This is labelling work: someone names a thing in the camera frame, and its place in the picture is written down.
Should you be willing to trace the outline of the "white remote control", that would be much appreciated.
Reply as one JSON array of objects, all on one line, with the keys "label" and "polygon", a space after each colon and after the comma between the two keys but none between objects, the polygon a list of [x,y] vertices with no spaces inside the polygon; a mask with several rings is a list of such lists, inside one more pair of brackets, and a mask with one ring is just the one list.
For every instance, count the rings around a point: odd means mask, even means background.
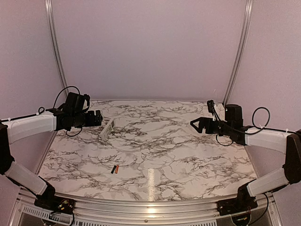
[{"label": "white remote control", "polygon": [[110,119],[100,133],[100,138],[102,141],[105,141],[107,139],[108,135],[113,131],[114,127],[115,127],[115,120]]}]

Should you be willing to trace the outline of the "black AAA battery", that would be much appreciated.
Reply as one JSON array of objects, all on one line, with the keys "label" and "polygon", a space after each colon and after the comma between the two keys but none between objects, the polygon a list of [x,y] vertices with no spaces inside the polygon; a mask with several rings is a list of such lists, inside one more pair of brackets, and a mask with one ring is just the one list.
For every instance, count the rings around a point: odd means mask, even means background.
[{"label": "black AAA battery", "polygon": [[115,172],[116,168],[117,168],[117,166],[114,165],[114,167],[113,167],[112,170],[111,170],[111,174],[113,174],[113,173]]}]

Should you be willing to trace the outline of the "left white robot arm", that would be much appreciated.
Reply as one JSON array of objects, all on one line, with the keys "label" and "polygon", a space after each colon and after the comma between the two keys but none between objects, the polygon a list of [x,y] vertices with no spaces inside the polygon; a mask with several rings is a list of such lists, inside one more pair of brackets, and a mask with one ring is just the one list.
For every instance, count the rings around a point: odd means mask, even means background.
[{"label": "left white robot arm", "polygon": [[17,163],[10,152],[10,145],[18,140],[44,132],[70,131],[72,128],[96,127],[102,124],[99,110],[91,111],[90,96],[70,92],[58,108],[0,122],[0,173],[13,182],[30,190],[48,209],[59,206],[55,188],[23,165]]}]

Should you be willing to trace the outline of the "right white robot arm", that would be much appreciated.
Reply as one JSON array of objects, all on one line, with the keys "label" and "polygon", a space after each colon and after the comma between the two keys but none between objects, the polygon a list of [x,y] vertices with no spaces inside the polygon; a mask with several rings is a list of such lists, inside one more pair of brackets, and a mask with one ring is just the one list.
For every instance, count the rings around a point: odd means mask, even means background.
[{"label": "right white robot arm", "polygon": [[242,107],[236,104],[225,105],[225,119],[221,120],[215,110],[213,100],[207,102],[211,118],[199,117],[190,122],[198,132],[227,136],[233,143],[243,146],[256,146],[285,154],[285,163],[260,178],[238,189],[233,207],[243,211],[251,204],[251,198],[272,192],[301,181],[301,132],[268,128],[267,125],[243,125]]}]

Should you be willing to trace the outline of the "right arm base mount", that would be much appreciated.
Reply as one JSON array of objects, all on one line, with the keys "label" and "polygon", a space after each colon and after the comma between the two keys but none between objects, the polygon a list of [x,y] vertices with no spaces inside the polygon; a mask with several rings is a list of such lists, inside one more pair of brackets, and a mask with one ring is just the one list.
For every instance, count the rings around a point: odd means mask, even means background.
[{"label": "right arm base mount", "polygon": [[249,211],[257,207],[258,204],[255,198],[251,198],[246,201],[239,201],[238,198],[231,198],[217,202],[217,210],[220,216]]}]

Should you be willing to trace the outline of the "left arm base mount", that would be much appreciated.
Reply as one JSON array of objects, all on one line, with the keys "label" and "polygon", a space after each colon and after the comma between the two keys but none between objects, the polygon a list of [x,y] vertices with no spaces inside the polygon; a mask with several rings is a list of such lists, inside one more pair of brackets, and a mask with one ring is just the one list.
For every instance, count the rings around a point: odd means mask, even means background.
[{"label": "left arm base mount", "polygon": [[43,209],[51,210],[52,212],[60,212],[64,214],[72,214],[75,200],[54,196],[53,199],[35,199],[34,205]]}]

